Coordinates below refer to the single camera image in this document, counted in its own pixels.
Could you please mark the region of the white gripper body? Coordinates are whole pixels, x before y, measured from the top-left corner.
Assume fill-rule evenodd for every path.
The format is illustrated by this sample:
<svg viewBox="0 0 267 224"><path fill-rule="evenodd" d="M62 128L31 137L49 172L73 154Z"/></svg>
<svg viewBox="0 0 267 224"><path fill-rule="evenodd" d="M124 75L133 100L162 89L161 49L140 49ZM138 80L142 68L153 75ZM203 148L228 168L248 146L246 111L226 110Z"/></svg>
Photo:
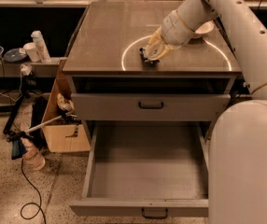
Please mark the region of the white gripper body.
<svg viewBox="0 0 267 224"><path fill-rule="evenodd" d="M167 45L186 45L193 37L194 31L179 16L177 10L171 11L162 22L162 39Z"/></svg>

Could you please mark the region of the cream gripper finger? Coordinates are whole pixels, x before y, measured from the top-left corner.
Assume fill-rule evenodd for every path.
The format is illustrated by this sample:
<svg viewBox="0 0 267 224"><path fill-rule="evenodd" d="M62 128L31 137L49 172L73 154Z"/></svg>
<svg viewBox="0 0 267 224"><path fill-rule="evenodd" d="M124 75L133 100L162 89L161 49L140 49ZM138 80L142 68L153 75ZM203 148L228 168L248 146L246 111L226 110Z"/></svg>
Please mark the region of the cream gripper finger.
<svg viewBox="0 0 267 224"><path fill-rule="evenodd" d="M148 47L151 45L154 45L155 43L164 43L164 40L162 39L162 28L159 27L154 34L151 36L151 38L148 41L148 44L145 48L146 57L148 58Z"/></svg>
<svg viewBox="0 0 267 224"><path fill-rule="evenodd" d="M165 44L163 42L155 43L148 47L148 59L150 61L156 61L178 49L180 49L180 46Z"/></svg>

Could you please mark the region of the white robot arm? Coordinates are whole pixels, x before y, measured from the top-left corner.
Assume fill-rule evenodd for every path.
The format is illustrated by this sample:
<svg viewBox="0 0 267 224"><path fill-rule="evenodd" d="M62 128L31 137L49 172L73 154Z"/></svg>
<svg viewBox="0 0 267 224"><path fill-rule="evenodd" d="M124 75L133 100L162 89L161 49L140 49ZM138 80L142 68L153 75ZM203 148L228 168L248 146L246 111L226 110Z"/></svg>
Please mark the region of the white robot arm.
<svg viewBox="0 0 267 224"><path fill-rule="evenodd" d="M267 28L244 0L185 0L148 41L159 60L219 18L251 98L229 107L211 134L209 224L267 224Z"/></svg>

